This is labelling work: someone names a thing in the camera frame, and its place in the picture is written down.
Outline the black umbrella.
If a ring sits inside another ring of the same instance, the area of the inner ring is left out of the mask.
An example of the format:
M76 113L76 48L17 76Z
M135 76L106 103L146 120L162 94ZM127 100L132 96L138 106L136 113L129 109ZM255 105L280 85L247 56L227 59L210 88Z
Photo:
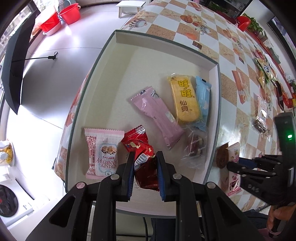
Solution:
M28 60L26 54L36 16L37 11L34 11L23 21L9 39L6 48L1 80L4 87L5 100L14 113L18 113L21 104L24 64Z

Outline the red plastic bucket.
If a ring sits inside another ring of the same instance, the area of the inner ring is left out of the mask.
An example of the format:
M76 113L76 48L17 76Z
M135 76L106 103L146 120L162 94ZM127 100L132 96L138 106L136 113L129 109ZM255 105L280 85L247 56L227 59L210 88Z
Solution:
M81 6L78 3L71 4L64 8L58 15L65 21L67 25L75 23L81 17L79 10Z
M51 36L58 32L62 27L59 15L57 12L53 13L44 23L40 25L43 35Z

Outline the black smartphone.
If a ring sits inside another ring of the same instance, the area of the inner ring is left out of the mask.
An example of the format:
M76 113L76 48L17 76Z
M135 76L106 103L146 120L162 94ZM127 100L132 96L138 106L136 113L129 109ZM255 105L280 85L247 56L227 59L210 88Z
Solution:
M285 111L281 84L277 80L275 81L275 89L276 89L276 96L277 96L278 105L280 106L280 109L282 111Z

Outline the clear packet chocolate bar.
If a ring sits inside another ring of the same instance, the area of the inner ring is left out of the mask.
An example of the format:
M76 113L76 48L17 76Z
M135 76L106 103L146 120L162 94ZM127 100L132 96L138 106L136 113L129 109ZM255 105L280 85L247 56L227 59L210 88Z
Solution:
M268 105L267 102L260 96L256 96L256 116L253 121L253 126L267 138L268 141L271 139L271 127L268 124Z

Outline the pink cartoon bear snack packet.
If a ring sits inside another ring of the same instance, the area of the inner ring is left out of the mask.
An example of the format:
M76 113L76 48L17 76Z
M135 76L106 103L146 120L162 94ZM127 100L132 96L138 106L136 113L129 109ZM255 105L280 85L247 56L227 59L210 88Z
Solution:
M240 188L240 175L237 173L236 170L237 164L239 162L239 152L240 152L240 144L236 142L231 146L227 147L228 150L228 163L227 163L227 170L228 170L228 188L226 194L230 197L237 192L241 191Z

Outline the pink cranberry cookie packet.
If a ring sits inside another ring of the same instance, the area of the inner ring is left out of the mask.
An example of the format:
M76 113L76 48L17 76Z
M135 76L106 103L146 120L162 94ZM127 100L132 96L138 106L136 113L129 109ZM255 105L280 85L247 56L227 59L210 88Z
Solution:
M85 128L89 153L87 179L102 180L116 173L118 168L117 149L125 132L101 128Z

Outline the red foil snack packet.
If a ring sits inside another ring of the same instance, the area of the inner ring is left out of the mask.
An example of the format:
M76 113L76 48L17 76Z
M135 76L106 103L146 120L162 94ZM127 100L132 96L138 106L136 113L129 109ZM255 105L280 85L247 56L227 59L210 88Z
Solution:
M150 159L135 171L135 179L140 188L159 191L157 166L157 162Z

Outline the small red candy packet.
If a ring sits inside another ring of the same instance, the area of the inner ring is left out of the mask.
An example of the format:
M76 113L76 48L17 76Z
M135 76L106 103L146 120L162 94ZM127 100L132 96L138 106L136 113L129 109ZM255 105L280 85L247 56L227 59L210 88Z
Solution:
M134 152L134 169L137 170L142 164L155 157L154 149L149 144L149 139L143 125L125 133L121 143L128 152Z

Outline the yellow snack bag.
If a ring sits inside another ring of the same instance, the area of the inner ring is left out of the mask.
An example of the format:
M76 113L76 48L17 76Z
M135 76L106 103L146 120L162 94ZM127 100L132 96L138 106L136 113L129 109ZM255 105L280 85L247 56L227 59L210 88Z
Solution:
M266 88L267 84L269 83L269 80L263 70L260 70L257 80L262 88Z

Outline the yellow rice cracker packet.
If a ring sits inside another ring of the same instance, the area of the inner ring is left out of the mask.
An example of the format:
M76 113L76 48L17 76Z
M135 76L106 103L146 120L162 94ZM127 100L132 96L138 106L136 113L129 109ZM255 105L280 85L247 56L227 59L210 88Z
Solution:
M179 125L193 125L201 120L202 114L191 77L172 74L168 77Z

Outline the plain pink snack packet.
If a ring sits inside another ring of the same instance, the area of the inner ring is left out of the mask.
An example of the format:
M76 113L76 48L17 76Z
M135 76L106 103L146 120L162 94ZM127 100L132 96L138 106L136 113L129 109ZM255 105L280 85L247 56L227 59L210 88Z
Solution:
M151 86L146 87L130 100L146 116L153 119L161 131L167 148L172 149L180 140L184 130L178 125L173 114L155 89Z

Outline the white washing machine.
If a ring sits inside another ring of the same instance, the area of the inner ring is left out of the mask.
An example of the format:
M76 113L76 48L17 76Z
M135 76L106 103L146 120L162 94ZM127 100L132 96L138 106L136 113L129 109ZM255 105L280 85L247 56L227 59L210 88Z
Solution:
M31 214L33 199L15 179L1 182L1 220L6 227Z

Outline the clear packet with round candies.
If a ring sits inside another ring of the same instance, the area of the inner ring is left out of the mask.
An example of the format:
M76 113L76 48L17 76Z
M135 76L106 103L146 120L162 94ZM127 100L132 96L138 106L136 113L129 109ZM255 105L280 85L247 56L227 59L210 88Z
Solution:
M190 169L204 170L207 150L207 130L190 127L185 131L186 145L180 160L180 166Z

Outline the light blue snack packet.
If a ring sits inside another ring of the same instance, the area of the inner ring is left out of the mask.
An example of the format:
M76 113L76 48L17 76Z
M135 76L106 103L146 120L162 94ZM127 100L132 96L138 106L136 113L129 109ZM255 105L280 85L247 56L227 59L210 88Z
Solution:
M212 85L209 82L199 76L196 76L196 98L199 104L201 117L195 123L195 127L203 132L207 132L211 87Z

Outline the green white storage box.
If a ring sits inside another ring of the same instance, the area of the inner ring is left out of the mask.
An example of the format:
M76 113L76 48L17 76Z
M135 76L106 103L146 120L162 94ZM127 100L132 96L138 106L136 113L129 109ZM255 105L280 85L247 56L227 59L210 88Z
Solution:
M151 118L131 103L145 87L153 87L174 112L168 77L172 74L200 76L212 86L208 116L205 164L191 169L181 164L186 139L168 149ZM95 61L82 89L69 138L65 183L70 190L76 183L93 183L85 174L89 167L85 128L129 131L143 125L149 143L162 151L166 162L191 181L206 183L213 163L221 114L221 81L217 61L193 47L157 36L132 31L114 31Z

